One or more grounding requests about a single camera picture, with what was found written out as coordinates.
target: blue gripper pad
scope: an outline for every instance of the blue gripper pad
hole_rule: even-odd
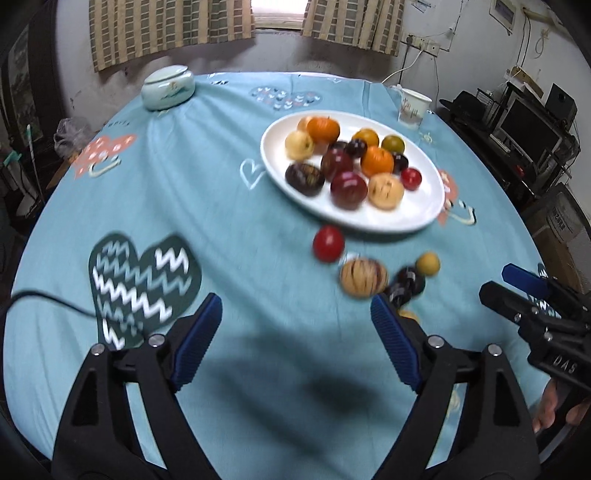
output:
[[[222,299],[212,296],[174,355],[171,383],[179,391],[191,383],[222,321]]]
[[[423,381],[418,354],[400,326],[398,318],[379,295],[373,298],[370,311],[371,320],[400,380],[417,392]]]
[[[512,263],[503,268],[503,280],[508,284],[531,295],[537,300],[544,300],[550,294],[546,280]]]

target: plastic bag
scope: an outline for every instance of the plastic bag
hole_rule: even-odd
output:
[[[56,153],[66,160],[73,155],[79,155],[84,147],[94,138],[86,118],[64,118],[57,126],[57,132],[53,135]]]

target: dark green heart pattern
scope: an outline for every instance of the dark green heart pattern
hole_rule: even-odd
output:
[[[104,237],[88,262],[99,342],[132,348],[181,316],[201,287],[201,268],[187,242],[172,235],[138,259],[121,233]]]

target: computer monitor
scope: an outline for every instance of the computer monitor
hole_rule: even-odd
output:
[[[562,142],[558,130],[522,98],[514,97],[499,122],[499,129],[537,167]]]

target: red cherry tomato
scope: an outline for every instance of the red cherry tomato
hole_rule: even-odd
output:
[[[423,176],[416,168],[405,168],[400,173],[400,181],[407,190],[416,190],[423,181]]]
[[[314,237],[312,250],[321,262],[336,262],[345,250],[345,238],[338,228],[324,226]]]

